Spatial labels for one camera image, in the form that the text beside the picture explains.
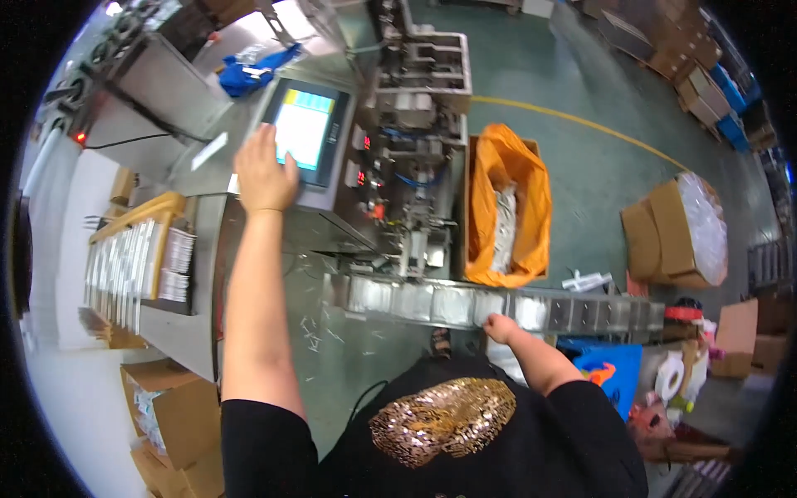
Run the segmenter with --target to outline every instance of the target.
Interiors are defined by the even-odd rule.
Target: gold sequin pattern
[[[404,396],[368,423],[377,448],[411,469],[441,451],[482,450],[515,413],[515,394],[494,378],[456,378]]]

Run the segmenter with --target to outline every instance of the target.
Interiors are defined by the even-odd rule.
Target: conveyor belt
[[[494,288],[452,280],[415,282],[376,275],[324,275],[324,301],[347,316],[471,329],[490,313],[511,316],[527,331],[609,335],[660,331],[664,304],[637,297],[544,288]]]

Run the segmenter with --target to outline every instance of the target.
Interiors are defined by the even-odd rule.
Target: orange plastic bag
[[[511,272],[503,274],[490,269],[497,219],[495,190],[503,190],[512,181],[517,183],[517,231]],[[490,124],[479,136],[469,208],[465,278],[515,288],[547,271],[553,210],[548,169],[505,124]]]

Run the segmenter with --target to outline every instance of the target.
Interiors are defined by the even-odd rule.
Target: black shirt
[[[376,447],[369,420],[388,403],[454,378],[495,378],[514,414],[483,449],[439,453],[411,469]],[[318,463],[307,422],[277,406],[222,403],[226,495],[239,496],[647,496],[644,465],[607,396],[569,382],[546,398],[483,359],[425,359],[357,413]]]

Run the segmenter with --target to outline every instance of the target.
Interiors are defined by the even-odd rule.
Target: yellow floor line
[[[641,147],[648,152],[652,152],[653,154],[657,155],[658,157],[664,159],[665,161],[670,161],[675,166],[681,168],[683,171],[689,171],[689,169],[684,166],[683,164],[679,163],[675,159],[669,157],[664,152],[659,151],[658,149],[654,149],[650,145],[644,142],[640,142],[637,139],[632,139],[628,135],[624,135],[619,131],[612,130],[611,128],[607,128],[602,124],[593,123],[592,121],[585,120],[584,118],[579,118],[578,116],[573,116],[572,114],[567,114],[566,112],[559,112],[549,108],[542,108],[539,105],[534,104],[526,104],[525,102],[518,102],[517,100],[508,100],[508,99],[499,99],[497,97],[485,97],[485,96],[473,96],[471,98],[473,102],[485,102],[487,104],[499,104],[499,105],[506,105],[513,108],[521,108],[526,109],[529,111],[534,112],[541,112],[543,114],[548,114],[549,116],[556,116],[558,118],[562,118],[563,120],[570,120],[575,121],[576,123],[583,124],[584,126],[588,126],[590,128],[594,128],[595,130],[602,131],[604,133],[608,133],[609,135],[616,136],[621,140],[625,140],[628,143],[632,143],[637,147]]]

